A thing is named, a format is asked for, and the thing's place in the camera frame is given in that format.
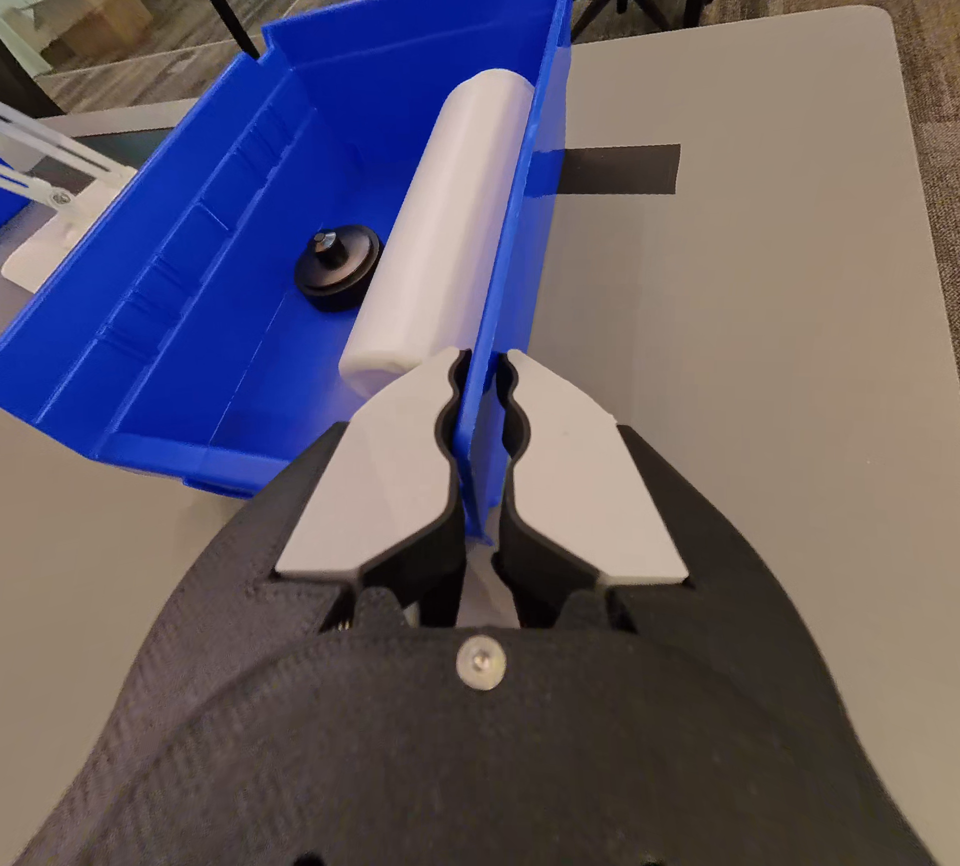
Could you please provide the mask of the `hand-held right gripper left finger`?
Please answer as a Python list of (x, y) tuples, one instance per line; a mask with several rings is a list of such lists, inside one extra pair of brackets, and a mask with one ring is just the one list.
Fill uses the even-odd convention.
[(455, 625), (467, 564), (452, 432), (470, 350), (444, 348), (346, 424), (284, 543), (284, 580), (383, 587), (426, 627)]

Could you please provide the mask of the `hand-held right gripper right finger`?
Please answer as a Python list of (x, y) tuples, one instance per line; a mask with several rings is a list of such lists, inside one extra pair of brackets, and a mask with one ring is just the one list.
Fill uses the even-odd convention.
[(508, 464), (495, 567), (523, 628), (577, 591), (682, 584), (689, 569), (616, 418), (526, 353), (499, 358)]

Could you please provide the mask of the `blue plastic bin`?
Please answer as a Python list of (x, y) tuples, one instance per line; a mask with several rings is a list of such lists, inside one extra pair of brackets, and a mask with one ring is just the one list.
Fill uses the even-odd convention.
[(13, 192), (11, 190), (10, 186), (13, 185), (13, 182), (9, 180), (6, 174), (13, 171), (14, 170), (4, 160), (1, 160), (1, 189), (0, 189), (1, 228), (3, 228), (10, 220), (12, 220), (18, 213), (20, 213), (30, 204), (30, 200), (28, 198), (16, 192)]
[(315, 224), (386, 239), (441, 106), (534, 85), (452, 433), (483, 536), (507, 454), (498, 356), (529, 344), (564, 163), (573, 0), (353, 0), (239, 54), (2, 335), (1, 406), (98, 462), (256, 494), (362, 400), (335, 367), (355, 313), (294, 284)]

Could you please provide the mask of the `black bottle lid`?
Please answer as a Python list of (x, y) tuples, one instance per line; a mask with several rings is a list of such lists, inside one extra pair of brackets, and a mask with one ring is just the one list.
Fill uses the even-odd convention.
[(294, 285), (322, 313), (358, 308), (382, 255), (378, 235), (363, 224), (313, 234), (294, 265)]

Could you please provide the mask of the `white bottle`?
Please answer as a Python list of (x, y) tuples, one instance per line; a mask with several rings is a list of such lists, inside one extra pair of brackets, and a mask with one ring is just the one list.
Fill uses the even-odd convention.
[(444, 101), (339, 362), (369, 399), (478, 334), (534, 86), (489, 69)]

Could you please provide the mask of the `black tape strip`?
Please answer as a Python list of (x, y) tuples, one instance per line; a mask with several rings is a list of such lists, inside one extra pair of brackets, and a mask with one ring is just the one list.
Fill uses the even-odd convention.
[(561, 196), (673, 196), (680, 144), (566, 149)]

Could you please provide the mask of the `white stand base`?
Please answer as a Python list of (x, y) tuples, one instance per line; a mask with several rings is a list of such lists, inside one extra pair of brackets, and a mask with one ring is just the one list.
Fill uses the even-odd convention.
[(118, 184), (96, 178), (73, 194), (65, 187), (2, 167), (3, 189), (54, 211), (54, 216), (7, 258), (3, 277), (36, 293), (137, 173), (133, 167), (120, 166)]

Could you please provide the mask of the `clear acrylic holder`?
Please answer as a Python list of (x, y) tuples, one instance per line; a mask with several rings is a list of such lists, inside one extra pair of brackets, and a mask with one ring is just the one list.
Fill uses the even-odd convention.
[[(7, 139), (41, 152), (85, 176), (102, 183), (115, 198), (134, 179), (138, 171), (95, 152), (86, 145), (48, 128), (6, 104), (1, 104), (1, 133)], [(1, 172), (2, 189), (39, 202), (57, 212), (73, 212), (78, 200), (64, 187), (56, 187), (36, 176), (12, 168)]]

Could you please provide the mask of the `cardboard box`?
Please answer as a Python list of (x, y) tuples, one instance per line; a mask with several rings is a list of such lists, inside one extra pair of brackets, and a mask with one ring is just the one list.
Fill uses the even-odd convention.
[(134, 46), (153, 20), (141, 0), (58, 0), (57, 37), (74, 54), (95, 58)]

